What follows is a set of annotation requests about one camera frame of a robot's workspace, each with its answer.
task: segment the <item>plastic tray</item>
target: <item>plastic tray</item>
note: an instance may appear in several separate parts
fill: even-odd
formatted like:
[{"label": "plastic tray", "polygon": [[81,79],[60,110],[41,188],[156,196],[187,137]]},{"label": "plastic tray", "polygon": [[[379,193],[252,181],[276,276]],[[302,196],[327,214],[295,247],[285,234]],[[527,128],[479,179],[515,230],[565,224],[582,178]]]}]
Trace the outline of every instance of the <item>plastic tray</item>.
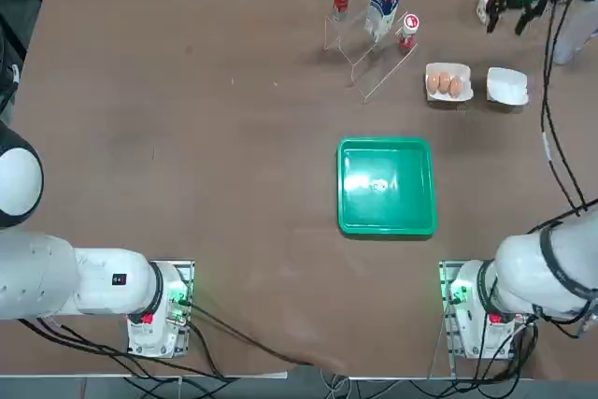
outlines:
[{"label": "plastic tray", "polygon": [[434,233],[434,177],[425,140],[346,137],[336,157],[338,224],[344,233]]}]

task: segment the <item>acrylic stand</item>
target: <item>acrylic stand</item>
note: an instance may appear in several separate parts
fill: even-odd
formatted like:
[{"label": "acrylic stand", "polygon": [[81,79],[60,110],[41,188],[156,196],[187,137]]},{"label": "acrylic stand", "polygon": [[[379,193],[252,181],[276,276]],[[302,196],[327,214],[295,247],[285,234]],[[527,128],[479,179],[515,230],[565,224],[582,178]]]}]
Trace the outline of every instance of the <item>acrylic stand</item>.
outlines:
[{"label": "acrylic stand", "polygon": [[407,13],[398,8],[391,30],[378,42],[364,30],[367,7],[356,12],[349,8],[343,21],[336,21],[332,15],[324,20],[324,50],[337,49],[348,61],[351,81],[361,93],[364,105],[417,50],[417,44],[408,54],[399,50],[399,33]]}]

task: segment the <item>table surface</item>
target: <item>table surface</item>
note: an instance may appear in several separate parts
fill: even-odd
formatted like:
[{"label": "table surface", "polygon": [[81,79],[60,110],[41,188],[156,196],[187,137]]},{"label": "table surface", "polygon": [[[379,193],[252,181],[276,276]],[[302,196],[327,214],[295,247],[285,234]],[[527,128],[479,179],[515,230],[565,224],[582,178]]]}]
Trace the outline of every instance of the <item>table surface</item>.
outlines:
[{"label": "table surface", "polygon": [[[14,129],[37,149],[46,190],[26,227],[74,246],[193,258],[196,298],[266,345],[337,373],[426,377],[439,332],[440,260],[490,258],[508,235],[566,209],[539,131],[546,25],[487,36],[477,0],[401,0],[420,46],[363,105],[349,66],[322,50],[332,0],[45,0]],[[430,62],[472,68],[465,110],[426,104]],[[598,193],[591,142],[594,49],[555,68],[553,116],[580,185]],[[519,113],[490,108],[490,66],[530,76]],[[434,159],[438,229],[425,241],[342,236],[335,149],[346,135],[416,135]],[[124,347],[122,317],[65,320]],[[2,374],[120,373],[2,322]],[[203,325],[227,373],[289,368]],[[596,379],[598,334],[542,326],[529,375]],[[181,363],[206,369],[197,342]],[[153,368],[163,375],[173,371]],[[446,345],[435,376],[449,374]]]}]

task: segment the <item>egg carton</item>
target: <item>egg carton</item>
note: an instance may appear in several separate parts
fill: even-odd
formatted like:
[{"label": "egg carton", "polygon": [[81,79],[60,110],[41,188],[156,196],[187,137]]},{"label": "egg carton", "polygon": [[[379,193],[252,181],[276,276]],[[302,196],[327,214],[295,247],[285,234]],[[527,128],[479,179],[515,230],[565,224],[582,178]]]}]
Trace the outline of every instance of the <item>egg carton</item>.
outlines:
[{"label": "egg carton", "polygon": [[[462,88],[457,96],[451,96],[449,93],[441,93],[436,91],[430,93],[428,91],[428,77],[432,74],[447,73],[451,79],[458,77],[461,79]],[[425,75],[426,94],[429,102],[466,102],[471,100],[474,96],[474,91],[471,88],[471,68],[465,64],[458,63],[431,63],[426,65]]]}]

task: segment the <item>egg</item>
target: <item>egg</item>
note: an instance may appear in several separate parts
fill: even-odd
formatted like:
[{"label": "egg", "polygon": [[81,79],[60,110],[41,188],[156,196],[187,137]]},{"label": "egg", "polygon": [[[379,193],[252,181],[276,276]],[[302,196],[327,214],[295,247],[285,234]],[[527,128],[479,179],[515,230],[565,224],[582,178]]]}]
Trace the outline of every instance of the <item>egg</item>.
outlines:
[{"label": "egg", "polygon": [[447,93],[450,86],[450,75],[448,72],[440,72],[438,76],[438,90],[440,93]]},{"label": "egg", "polygon": [[463,90],[463,82],[459,77],[454,77],[448,86],[448,93],[452,98],[457,98]]},{"label": "egg", "polygon": [[426,88],[428,88],[429,93],[436,93],[436,91],[438,91],[439,81],[438,74],[433,72],[428,75],[428,79],[426,79]]}]

